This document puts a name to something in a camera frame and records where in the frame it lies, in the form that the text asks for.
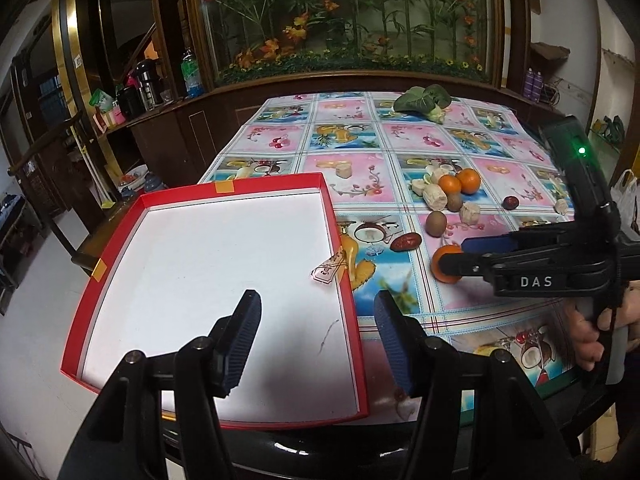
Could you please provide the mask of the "person's right hand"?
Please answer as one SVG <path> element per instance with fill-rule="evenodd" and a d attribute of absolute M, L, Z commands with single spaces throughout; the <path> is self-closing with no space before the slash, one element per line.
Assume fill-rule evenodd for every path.
<path fill-rule="evenodd" d="M 603 344 L 598 341 L 600 331 L 611 323 L 611 310 L 605 309 L 593 325 L 577 309 L 577 299 L 564 301 L 565 318 L 575 353 L 575 361 L 584 370 L 593 370 L 604 353 Z M 631 281 L 625 290 L 622 305 L 617 308 L 616 327 L 628 327 L 627 351 L 639 347 L 639 282 Z"/>

